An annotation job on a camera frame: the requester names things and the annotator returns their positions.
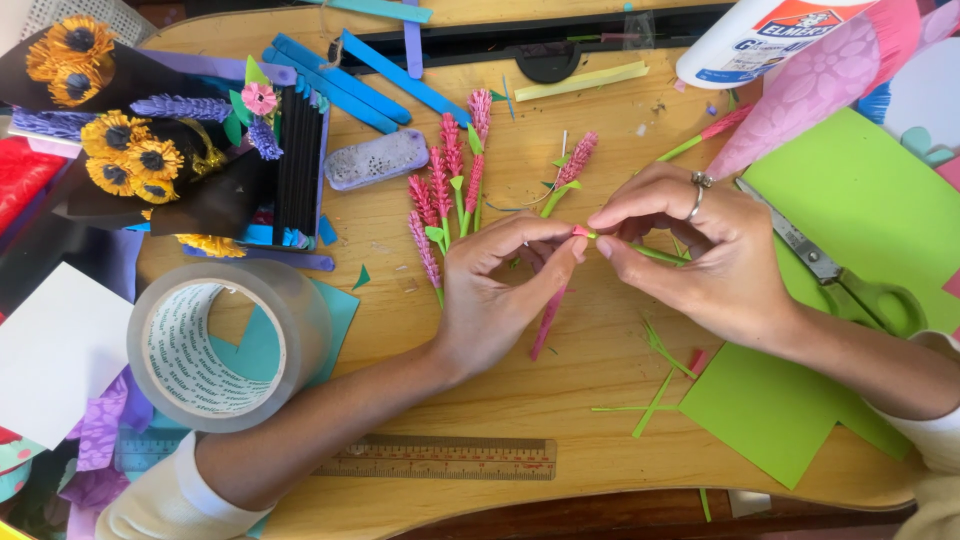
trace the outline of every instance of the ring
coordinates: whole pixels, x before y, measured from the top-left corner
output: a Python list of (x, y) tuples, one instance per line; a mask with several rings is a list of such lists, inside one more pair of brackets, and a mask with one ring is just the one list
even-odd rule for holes
[(700, 210), (700, 203), (704, 202), (704, 187), (697, 184), (697, 188), (697, 204), (693, 205), (693, 210), (690, 211), (690, 215), (688, 215), (684, 221), (693, 219), (693, 216), (697, 215), (697, 212)]
[(713, 177), (708, 176), (700, 171), (693, 171), (690, 174), (690, 181), (693, 182), (694, 185), (698, 185), (700, 187), (710, 187), (714, 182), (716, 182)]

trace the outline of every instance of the white paper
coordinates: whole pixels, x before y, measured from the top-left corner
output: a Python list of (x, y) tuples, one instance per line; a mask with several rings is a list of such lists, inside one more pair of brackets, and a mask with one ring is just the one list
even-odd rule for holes
[(127, 365), (132, 311), (61, 263), (0, 325), (0, 426), (56, 448)]
[(890, 84), (883, 129), (896, 140), (910, 128), (930, 133), (933, 149), (960, 153), (960, 37), (950, 37), (911, 59)]
[(770, 496), (766, 493), (728, 489), (727, 495), (730, 497), (730, 511), (734, 518), (764, 512), (772, 507)]

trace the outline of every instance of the elmer's label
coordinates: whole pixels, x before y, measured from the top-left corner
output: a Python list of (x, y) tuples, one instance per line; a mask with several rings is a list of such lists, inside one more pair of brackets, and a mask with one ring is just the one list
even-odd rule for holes
[(786, 0), (697, 72), (697, 79), (752, 81), (873, 4), (831, 7)]

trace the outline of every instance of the purple eraser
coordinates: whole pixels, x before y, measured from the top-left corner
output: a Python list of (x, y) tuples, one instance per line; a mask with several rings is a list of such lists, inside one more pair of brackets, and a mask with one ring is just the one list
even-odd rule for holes
[(330, 187), (349, 191), (412, 173), (429, 159), (423, 134), (400, 130), (332, 152), (324, 159), (324, 173)]

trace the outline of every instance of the scissor blade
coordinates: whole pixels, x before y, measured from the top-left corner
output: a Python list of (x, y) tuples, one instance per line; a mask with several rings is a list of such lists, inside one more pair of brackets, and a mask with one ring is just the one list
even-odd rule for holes
[(806, 267), (810, 269), (810, 272), (813, 272), (813, 275), (820, 280), (820, 283), (826, 283), (840, 275), (840, 265), (824, 253), (817, 244), (810, 241), (799, 229), (794, 227), (786, 216), (771, 205), (770, 201), (764, 199), (763, 195), (760, 195), (759, 191), (754, 189), (752, 185), (748, 184), (747, 181), (742, 178), (737, 177), (734, 181), (744, 193), (750, 194), (755, 201), (763, 203), (770, 209), (770, 213), (773, 216), (774, 231), (780, 235), (780, 238), (783, 238), (783, 241), (785, 241), (787, 245), (790, 246), (790, 249), (793, 250), (793, 253), (797, 254), (797, 257), (804, 262)]

